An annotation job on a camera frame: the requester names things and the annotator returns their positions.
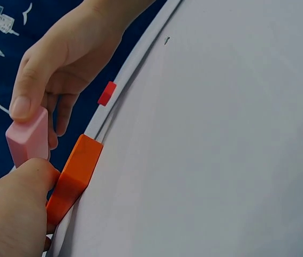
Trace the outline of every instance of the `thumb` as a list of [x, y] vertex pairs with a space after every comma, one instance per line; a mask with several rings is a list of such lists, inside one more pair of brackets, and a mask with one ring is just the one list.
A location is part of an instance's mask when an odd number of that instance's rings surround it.
[[29, 191], [37, 193], [41, 201], [45, 203], [47, 193], [55, 186], [59, 176], [60, 172], [48, 161], [34, 158], [22, 164], [17, 170], [10, 172], [7, 179], [17, 181]]
[[28, 121], [41, 105], [51, 75], [67, 55], [58, 35], [42, 38], [22, 58], [10, 103], [10, 116], [18, 122]]

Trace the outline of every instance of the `small black mark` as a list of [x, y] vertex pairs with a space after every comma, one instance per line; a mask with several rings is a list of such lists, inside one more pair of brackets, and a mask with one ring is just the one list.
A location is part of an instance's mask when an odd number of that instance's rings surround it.
[[166, 37], [166, 39], [164, 40], [164, 45], [166, 45], [170, 39], [171, 39], [170, 36]]

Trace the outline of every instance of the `white surface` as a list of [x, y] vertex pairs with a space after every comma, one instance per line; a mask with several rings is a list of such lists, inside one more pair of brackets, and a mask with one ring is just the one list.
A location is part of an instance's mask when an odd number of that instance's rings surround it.
[[185, 0], [72, 218], [60, 256], [303, 256], [303, 1]]

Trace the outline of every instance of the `hand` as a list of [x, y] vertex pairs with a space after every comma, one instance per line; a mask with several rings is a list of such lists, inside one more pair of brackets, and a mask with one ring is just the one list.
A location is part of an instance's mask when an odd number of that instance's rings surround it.
[[[10, 115], [16, 122], [25, 122], [38, 106], [47, 108], [50, 149], [65, 133], [79, 94], [106, 66], [124, 32], [94, 6], [85, 1], [55, 23], [26, 51], [18, 70]], [[56, 108], [55, 131], [52, 113]]]
[[59, 172], [32, 159], [0, 179], [0, 257], [40, 257], [50, 246], [46, 197]]

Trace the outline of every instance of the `red tab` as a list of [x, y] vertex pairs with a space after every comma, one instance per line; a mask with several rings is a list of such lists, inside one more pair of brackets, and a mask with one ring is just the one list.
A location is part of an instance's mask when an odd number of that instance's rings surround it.
[[115, 83], [113, 83], [112, 81], [110, 81], [108, 83], [108, 85], [106, 86], [106, 88], [104, 89], [103, 94], [99, 98], [98, 104], [100, 104], [102, 106], [107, 106], [107, 104], [110, 101], [116, 87], [117, 87], [117, 85]]

